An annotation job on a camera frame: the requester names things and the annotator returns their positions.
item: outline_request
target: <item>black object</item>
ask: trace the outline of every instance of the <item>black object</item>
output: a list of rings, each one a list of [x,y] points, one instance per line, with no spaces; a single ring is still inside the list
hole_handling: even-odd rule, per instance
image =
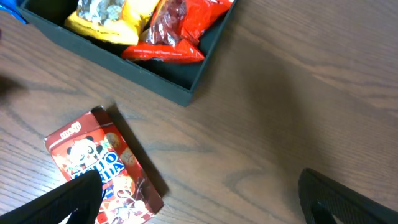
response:
[[[21,13],[52,42],[169,100],[187,106],[215,51],[221,32],[231,17],[236,1],[234,0],[227,15],[213,24],[200,39],[198,48],[206,55],[205,60],[201,63],[185,65],[155,60],[132,63],[119,57],[127,46],[82,37],[67,30],[63,23],[76,10],[78,0],[26,0],[21,5]]]
[[[102,181],[97,170],[63,184],[45,195],[0,216],[0,223],[93,224],[102,203]]]
[[[398,223],[398,213],[312,170],[304,169],[300,204],[308,224]]]

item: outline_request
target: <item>red snack box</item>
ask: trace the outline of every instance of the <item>red snack box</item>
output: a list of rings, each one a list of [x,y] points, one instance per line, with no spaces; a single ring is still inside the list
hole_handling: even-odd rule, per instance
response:
[[[99,106],[45,138],[67,181],[96,169],[104,199],[96,223],[145,223],[163,206],[107,112]]]

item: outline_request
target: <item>snack box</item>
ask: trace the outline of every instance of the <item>snack box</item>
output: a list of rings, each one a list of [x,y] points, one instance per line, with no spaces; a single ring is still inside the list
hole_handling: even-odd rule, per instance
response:
[[[65,19],[76,10],[78,0],[25,0],[20,12],[52,42],[62,46],[118,75],[140,84],[182,106],[187,106],[200,77],[216,49],[221,32],[231,17],[237,0],[200,39],[199,50],[206,56],[200,63],[174,64],[156,60],[130,62],[119,56],[126,45],[115,45],[83,37],[65,28]]]
[[[85,113],[44,141],[67,181],[98,170],[104,199],[96,223],[144,223],[162,208],[161,197],[103,107]]]

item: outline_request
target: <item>snack bag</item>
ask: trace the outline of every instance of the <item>snack bag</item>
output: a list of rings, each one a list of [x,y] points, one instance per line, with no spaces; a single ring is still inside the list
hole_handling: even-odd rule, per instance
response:
[[[201,62],[200,36],[231,7],[228,0],[161,0],[143,41],[129,46],[123,59]]]
[[[195,45],[199,38],[217,20],[230,9],[233,0],[186,0],[185,16],[181,35]]]
[[[67,180],[96,169],[104,199],[96,223],[144,223],[163,206],[134,154],[102,107],[85,113],[45,138]]]
[[[65,21],[75,32],[114,44],[135,45],[159,0],[79,0]]]

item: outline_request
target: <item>wood grain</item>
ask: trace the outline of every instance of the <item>wood grain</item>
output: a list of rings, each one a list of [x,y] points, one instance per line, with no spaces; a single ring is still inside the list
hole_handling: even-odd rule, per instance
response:
[[[186,108],[0,12],[0,213],[64,183],[44,136],[112,102],[170,189],[152,223],[304,223],[304,167],[398,210],[398,2],[239,3]]]

